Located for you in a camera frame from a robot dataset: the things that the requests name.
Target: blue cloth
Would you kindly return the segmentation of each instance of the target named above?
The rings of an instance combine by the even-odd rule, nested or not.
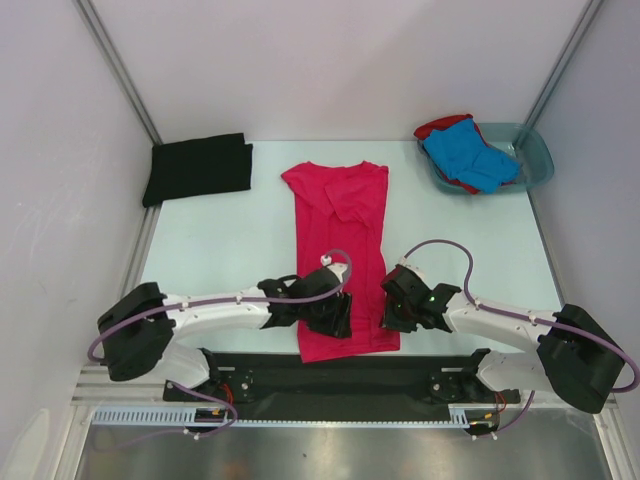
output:
[[[459,180],[484,193],[495,192],[503,183],[515,180],[520,172],[520,165],[506,153],[485,145],[472,118],[446,130],[434,130],[423,145],[449,179]]]

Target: light blue table surface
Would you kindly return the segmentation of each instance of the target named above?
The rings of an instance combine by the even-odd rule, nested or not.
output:
[[[446,238],[473,253],[474,294],[516,306],[559,309],[526,193],[445,195],[429,177],[415,142],[401,141],[254,142],[250,191],[164,202],[142,281],[158,282],[165,293],[206,295],[295,273],[294,199],[280,174],[305,161],[346,166],[362,160],[390,170],[382,242],[388,271],[420,241]],[[411,257],[431,286],[461,285],[466,262],[462,252],[444,245],[424,247]],[[216,331],[189,343],[217,352],[299,352],[295,325]],[[485,347],[516,351],[474,335],[419,329],[402,335],[400,351],[386,354],[467,355]]]

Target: black folded cloth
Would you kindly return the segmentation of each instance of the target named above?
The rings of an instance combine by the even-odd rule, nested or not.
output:
[[[156,145],[142,205],[249,190],[252,151],[242,133]]]

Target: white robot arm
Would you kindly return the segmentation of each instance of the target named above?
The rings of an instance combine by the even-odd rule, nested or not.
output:
[[[472,297],[453,285],[439,284],[432,290],[422,273],[407,265],[397,265],[383,280],[382,288],[387,292],[382,322],[386,328],[411,333],[421,325],[479,335],[522,350],[476,352],[482,359],[475,376],[494,392],[555,392],[582,411],[598,413],[625,363],[617,353],[589,338],[617,347],[595,320],[575,305],[565,305],[561,312],[527,310]],[[576,330],[586,335],[576,334]]]
[[[101,335],[90,352],[102,342],[103,361],[114,381],[151,373],[195,388],[216,368],[211,352],[181,343],[191,335],[290,326],[304,320],[318,333],[349,337],[351,296],[341,291],[349,269],[324,263],[304,278],[268,279],[226,295],[165,295],[155,283],[140,285],[100,318]],[[566,305],[557,313],[532,311],[471,297],[466,286],[464,292],[446,284],[430,289],[417,269],[402,264],[385,277],[382,288],[387,293],[384,328],[411,333],[421,325],[480,335],[522,350],[476,352],[481,358],[472,380],[492,392],[553,391],[574,407],[597,413],[625,363],[624,352],[580,307]],[[525,321],[510,321],[505,314]],[[575,331],[587,332],[587,337]],[[597,343],[600,340],[609,347]]]

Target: red t-shirt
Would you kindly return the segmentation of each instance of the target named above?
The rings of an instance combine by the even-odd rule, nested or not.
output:
[[[369,162],[323,167],[311,162],[287,170],[282,178],[295,194],[298,275],[321,266],[328,250],[351,257],[353,271],[344,291],[353,295],[352,337],[338,339],[311,332],[298,322],[303,362],[398,350],[400,335],[380,328],[386,274],[380,252],[389,169]]]

